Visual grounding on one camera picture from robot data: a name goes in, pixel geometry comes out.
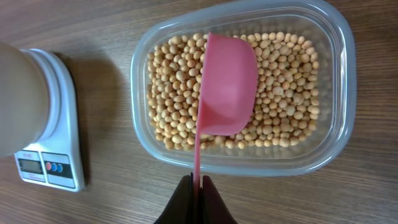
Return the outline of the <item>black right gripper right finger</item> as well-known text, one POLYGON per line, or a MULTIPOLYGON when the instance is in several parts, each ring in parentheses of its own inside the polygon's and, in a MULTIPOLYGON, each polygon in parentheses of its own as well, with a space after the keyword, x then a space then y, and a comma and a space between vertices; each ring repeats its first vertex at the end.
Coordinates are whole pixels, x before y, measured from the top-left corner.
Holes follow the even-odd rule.
POLYGON ((238 224, 208 175, 202 178, 199 208, 202 224, 238 224))

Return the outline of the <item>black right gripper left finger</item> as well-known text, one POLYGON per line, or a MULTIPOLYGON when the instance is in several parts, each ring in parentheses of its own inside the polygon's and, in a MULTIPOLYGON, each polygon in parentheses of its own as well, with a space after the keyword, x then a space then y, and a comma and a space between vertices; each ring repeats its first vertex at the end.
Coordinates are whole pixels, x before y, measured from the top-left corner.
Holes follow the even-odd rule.
POLYGON ((193 223, 193 174, 180 179, 163 212, 154 224, 193 223))

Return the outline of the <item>pink plastic measuring scoop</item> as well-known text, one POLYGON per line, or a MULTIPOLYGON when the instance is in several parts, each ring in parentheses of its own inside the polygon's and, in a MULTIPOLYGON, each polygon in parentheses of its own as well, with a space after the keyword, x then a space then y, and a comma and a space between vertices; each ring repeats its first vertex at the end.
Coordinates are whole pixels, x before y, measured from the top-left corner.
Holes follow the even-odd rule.
POLYGON ((257 58, 249 43, 208 34, 195 135, 193 198, 200 190, 200 137, 230 136, 248 123, 257 90, 257 58))

